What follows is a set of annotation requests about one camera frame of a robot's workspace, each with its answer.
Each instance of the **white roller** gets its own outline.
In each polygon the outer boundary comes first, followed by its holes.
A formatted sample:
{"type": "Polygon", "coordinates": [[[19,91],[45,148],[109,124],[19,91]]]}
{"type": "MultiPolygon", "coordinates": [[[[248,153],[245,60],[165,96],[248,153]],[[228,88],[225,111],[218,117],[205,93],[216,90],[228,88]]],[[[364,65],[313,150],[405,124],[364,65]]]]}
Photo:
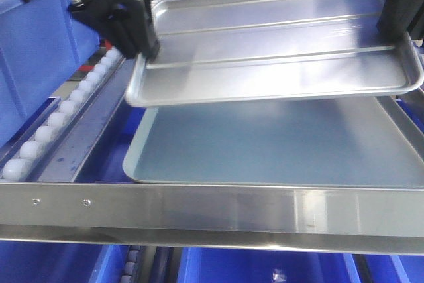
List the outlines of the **white roller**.
{"type": "Polygon", "coordinates": [[[38,141],[24,142],[19,150],[19,157],[23,159],[34,160],[41,156],[44,151],[45,144],[38,141]]]}
{"type": "Polygon", "coordinates": [[[48,126],[62,127],[69,121],[70,116],[62,112],[53,112],[48,117],[48,126]]]}
{"type": "Polygon", "coordinates": [[[89,72],[85,78],[89,81],[92,81],[92,82],[98,84],[101,81],[102,77],[103,76],[100,73],[89,72]]]}
{"type": "Polygon", "coordinates": [[[121,53],[118,50],[109,50],[106,52],[106,57],[116,60],[121,57],[121,53]]]}
{"type": "Polygon", "coordinates": [[[95,88],[95,83],[89,80],[82,80],[78,84],[78,89],[82,91],[91,92],[94,90],[94,88],[95,88]]]}
{"type": "Polygon", "coordinates": [[[104,64],[96,64],[92,72],[96,72],[98,74],[101,74],[101,76],[104,76],[108,71],[109,68],[104,64]]]}
{"type": "Polygon", "coordinates": [[[75,89],[69,95],[71,101],[75,101],[79,104],[83,103],[88,98],[88,92],[83,91],[82,89],[75,89]]]}
{"type": "Polygon", "coordinates": [[[119,280],[119,283],[131,283],[133,277],[131,275],[123,275],[121,276],[121,279],[119,280]]]}
{"type": "Polygon", "coordinates": [[[3,178],[17,182],[31,169],[32,162],[23,158],[10,159],[3,168],[3,178]]]}
{"type": "Polygon", "coordinates": [[[60,105],[59,105],[59,111],[69,115],[76,113],[79,108],[80,108],[80,103],[77,103],[70,99],[60,102],[60,105]]]}
{"type": "Polygon", "coordinates": [[[35,132],[34,139],[38,142],[51,142],[58,134],[59,129],[53,126],[40,126],[35,132]]]}
{"type": "Polygon", "coordinates": [[[104,66],[111,67],[115,63],[114,59],[108,58],[107,56],[102,57],[100,59],[100,64],[103,64],[104,66]]]}

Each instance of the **metal rack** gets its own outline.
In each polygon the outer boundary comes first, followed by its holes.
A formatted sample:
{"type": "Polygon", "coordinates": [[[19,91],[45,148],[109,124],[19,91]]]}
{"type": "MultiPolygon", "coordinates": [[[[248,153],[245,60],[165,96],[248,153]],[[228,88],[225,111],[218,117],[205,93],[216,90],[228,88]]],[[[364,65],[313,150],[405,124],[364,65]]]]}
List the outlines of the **metal rack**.
{"type": "Polygon", "coordinates": [[[133,64],[124,61],[81,110],[34,170],[37,182],[0,184],[1,239],[424,253],[421,188],[79,184],[126,122],[133,64]]]}

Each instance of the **blue bin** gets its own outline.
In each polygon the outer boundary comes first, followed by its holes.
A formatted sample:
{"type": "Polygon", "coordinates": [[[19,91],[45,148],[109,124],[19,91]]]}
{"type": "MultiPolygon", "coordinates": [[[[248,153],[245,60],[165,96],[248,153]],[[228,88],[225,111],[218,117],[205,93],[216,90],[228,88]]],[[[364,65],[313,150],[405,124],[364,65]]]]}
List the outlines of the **blue bin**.
{"type": "Polygon", "coordinates": [[[0,0],[0,147],[97,49],[68,0],[0,0]]]}
{"type": "Polygon", "coordinates": [[[116,283],[129,247],[0,242],[0,282],[116,283]]]}
{"type": "Polygon", "coordinates": [[[184,248],[178,283],[216,282],[360,283],[360,278],[348,254],[184,248]]]}
{"type": "Polygon", "coordinates": [[[424,256],[369,255],[366,260],[375,283],[424,282],[424,256]]]}

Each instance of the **aluminum baking tray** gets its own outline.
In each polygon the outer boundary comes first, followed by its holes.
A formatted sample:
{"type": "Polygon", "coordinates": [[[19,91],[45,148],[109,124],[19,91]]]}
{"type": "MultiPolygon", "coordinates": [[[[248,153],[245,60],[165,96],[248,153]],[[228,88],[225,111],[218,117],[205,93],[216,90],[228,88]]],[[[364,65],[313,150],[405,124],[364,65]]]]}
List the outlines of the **aluminum baking tray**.
{"type": "Polygon", "coordinates": [[[126,99],[137,107],[254,99],[395,95],[423,69],[405,34],[376,23],[384,0],[165,0],[162,45],[140,57],[126,99]]]}
{"type": "Polygon", "coordinates": [[[424,186],[424,135],[391,97],[148,109],[123,163],[148,183],[424,186]]]}

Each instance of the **tray rim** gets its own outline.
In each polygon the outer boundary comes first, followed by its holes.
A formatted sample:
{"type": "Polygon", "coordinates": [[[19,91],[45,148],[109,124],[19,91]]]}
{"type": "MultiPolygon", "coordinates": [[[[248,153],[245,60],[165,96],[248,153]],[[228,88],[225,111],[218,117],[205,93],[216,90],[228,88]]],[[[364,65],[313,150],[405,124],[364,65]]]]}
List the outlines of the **tray rim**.
{"type": "MultiPolygon", "coordinates": [[[[405,137],[407,143],[414,149],[417,155],[424,162],[424,133],[418,128],[407,113],[396,103],[392,97],[366,97],[368,100],[375,100],[383,109],[387,117],[394,122],[400,133],[405,137]]],[[[138,184],[144,185],[181,185],[181,186],[224,186],[224,187],[283,187],[283,188],[313,188],[313,189],[377,189],[377,190],[414,190],[424,189],[422,185],[416,186],[376,186],[376,185],[340,185],[340,184],[289,184],[289,183],[242,183],[242,182],[183,182],[183,181],[166,181],[166,180],[140,180],[134,177],[134,173],[138,164],[131,165],[129,162],[137,163],[140,160],[142,150],[150,135],[150,130],[156,120],[159,107],[149,107],[136,130],[134,139],[124,157],[122,167],[124,173],[138,184]]]]}

